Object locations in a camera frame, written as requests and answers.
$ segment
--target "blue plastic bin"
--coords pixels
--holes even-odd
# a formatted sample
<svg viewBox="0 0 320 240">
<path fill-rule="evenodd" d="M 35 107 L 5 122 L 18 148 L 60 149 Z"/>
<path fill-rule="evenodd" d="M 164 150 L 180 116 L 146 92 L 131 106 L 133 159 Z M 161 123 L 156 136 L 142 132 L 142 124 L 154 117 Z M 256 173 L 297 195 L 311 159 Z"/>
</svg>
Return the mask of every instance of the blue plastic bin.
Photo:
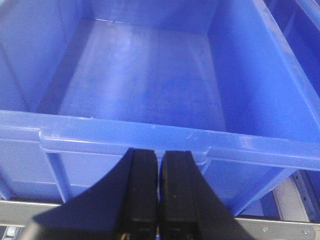
<svg viewBox="0 0 320 240">
<path fill-rule="evenodd" d="M 0 194 L 68 201 L 192 151 L 237 215 L 320 171 L 320 99 L 263 0 L 0 0 Z"/>
<path fill-rule="evenodd" d="M 312 86 L 320 96 L 320 1 L 265 0 Z M 318 202 L 320 172 L 308 171 Z"/>
</svg>

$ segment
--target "metal frame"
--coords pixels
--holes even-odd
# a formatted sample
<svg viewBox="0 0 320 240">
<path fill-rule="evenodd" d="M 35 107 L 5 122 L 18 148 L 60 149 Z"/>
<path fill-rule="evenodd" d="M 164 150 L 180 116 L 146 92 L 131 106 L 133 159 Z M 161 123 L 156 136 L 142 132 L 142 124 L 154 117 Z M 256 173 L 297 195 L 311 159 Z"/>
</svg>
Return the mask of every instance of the metal frame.
<svg viewBox="0 0 320 240">
<path fill-rule="evenodd" d="M 0 226 L 23 228 L 32 216 L 59 204 L 0 200 Z M 235 218 L 255 239 L 320 240 L 320 224 L 296 221 Z"/>
</svg>

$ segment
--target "adjacent blue bin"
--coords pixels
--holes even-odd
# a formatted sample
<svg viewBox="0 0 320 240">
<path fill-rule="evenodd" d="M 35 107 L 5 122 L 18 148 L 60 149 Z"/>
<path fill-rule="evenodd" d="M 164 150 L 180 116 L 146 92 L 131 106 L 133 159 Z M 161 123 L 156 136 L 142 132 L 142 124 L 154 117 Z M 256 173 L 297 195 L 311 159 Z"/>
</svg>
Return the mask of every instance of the adjacent blue bin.
<svg viewBox="0 0 320 240">
<path fill-rule="evenodd" d="M 129 147 L 192 151 L 235 215 L 320 171 L 320 99 L 263 0 L 0 0 L 0 23 L 5 199 L 68 201 Z"/>
<path fill-rule="evenodd" d="M 312 86 L 320 96 L 320 1 L 265 0 Z M 320 200 L 320 172 L 309 171 L 315 196 Z"/>
</svg>

